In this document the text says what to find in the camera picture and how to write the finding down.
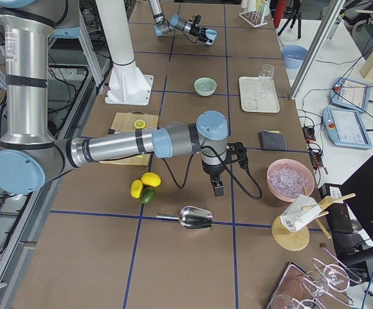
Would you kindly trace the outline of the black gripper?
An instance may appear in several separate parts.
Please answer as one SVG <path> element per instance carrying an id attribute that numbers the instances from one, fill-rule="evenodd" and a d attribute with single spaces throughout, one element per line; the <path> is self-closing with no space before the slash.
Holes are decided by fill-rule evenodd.
<path id="1" fill-rule="evenodd" d="M 190 35 L 194 36 L 194 37 L 197 37 L 197 40 L 200 41 L 200 42 L 203 42 L 205 44 L 210 43 L 209 38 L 206 36 L 206 28 L 205 27 L 201 27 L 201 26 L 196 25 L 196 24 L 191 24 L 190 30 L 189 30 L 188 33 Z"/>
<path id="2" fill-rule="evenodd" d="M 203 171 L 209 175 L 215 197 L 224 196 L 224 185 L 221 178 L 225 168 L 222 164 L 210 165 L 202 161 Z"/>

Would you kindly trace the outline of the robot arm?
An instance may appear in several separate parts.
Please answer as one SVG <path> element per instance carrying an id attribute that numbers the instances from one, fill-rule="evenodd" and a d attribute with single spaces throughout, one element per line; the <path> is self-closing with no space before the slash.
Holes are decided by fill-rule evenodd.
<path id="1" fill-rule="evenodd" d="M 212 45 L 217 37 L 215 30 L 200 26 L 201 16 L 193 16 L 192 19 L 186 20 L 177 14 L 174 14 L 171 20 L 165 18 L 165 14 L 158 0 L 148 1 L 152 10 L 153 19 L 155 20 L 155 32 L 157 36 L 163 36 L 169 32 L 179 30 L 185 35 L 191 35 L 206 45 Z"/>
<path id="2" fill-rule="evenodd" d="M 0 188 L 12 194 L 40 189 L 91 162 L 152 153 L 158 158 L 200 154 L 213 183 L 231 157 L 223 114 L 207 111 L 194 124 L 94 138 L 56 140 L 48 131 L 48 39 L 80 33 L 78 1 L 0 1 L 5 30 L 7 131 L 1 137 Z"/>

